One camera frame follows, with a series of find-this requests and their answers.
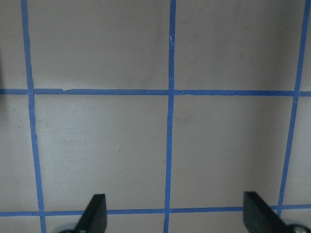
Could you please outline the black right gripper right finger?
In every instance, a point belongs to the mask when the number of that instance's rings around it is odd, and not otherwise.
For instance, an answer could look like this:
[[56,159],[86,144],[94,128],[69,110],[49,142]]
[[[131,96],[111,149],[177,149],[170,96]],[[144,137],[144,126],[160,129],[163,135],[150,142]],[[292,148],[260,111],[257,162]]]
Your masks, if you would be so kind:
[[253,191],[243,194],[243,223],[249,233],[294,233],[284,221]]

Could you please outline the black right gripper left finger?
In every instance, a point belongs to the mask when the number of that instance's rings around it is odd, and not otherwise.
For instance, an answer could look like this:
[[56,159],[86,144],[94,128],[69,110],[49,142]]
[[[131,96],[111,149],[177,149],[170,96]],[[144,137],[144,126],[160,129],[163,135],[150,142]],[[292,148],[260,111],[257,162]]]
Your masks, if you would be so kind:
[[74,233],[104,233],[107,228],[105,194],[95,194],[73,229]]

